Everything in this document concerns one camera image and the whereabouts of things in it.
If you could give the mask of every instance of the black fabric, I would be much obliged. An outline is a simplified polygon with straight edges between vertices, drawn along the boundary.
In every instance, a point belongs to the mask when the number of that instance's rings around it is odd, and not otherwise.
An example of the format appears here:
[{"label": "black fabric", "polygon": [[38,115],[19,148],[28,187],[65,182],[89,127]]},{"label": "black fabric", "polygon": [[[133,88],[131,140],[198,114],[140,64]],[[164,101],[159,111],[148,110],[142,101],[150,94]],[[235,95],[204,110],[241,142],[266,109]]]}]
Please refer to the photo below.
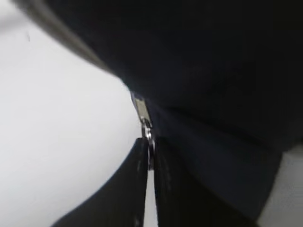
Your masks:
[{"label": "black fabric", "polygon": [[154,180],[159,227],[257,227],[201,186],[163,138],[156,141]]},{"label": "black fabric", "polygon": [[137,139],[109,181],[53,227],[143,227],[147,146]]},{"label": "black fabric", "polygon": [[257,219],[281,153],[303,136],[300,7],[268,0],[47,3],[149,99],[156,131],[200,183]]}]

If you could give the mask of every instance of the white background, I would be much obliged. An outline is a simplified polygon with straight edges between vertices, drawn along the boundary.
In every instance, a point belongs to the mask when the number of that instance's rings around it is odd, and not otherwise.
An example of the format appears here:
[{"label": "white background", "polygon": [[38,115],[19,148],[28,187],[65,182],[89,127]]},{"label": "white background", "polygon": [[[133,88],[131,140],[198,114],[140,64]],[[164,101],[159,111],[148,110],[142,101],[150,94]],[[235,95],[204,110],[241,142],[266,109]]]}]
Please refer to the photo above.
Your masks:
[{"label": "white background", "polygon": [[[0,227],[49,227],[104,184],[137,137],[121,81],[0,0]],[[150,182],[148,192],[151,202]]]}]

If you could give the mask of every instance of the zipper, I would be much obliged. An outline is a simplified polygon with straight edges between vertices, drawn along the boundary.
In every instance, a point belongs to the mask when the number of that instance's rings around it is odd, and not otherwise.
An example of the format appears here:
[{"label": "zipper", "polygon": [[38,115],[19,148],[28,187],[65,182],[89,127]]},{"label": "zipper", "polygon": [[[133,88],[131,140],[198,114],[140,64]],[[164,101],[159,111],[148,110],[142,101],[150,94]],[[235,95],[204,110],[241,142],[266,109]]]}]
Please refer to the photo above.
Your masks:
[{"label": "zipper", "polygon": [[155,152],[155,140],[152,130],[152,121],[146,106],[146,102],[143,98],[131,93],[133,103],[136,107],[139,120],[141,122],[142,137],[148,141],[148,170],[154,169],[154,152]]}]

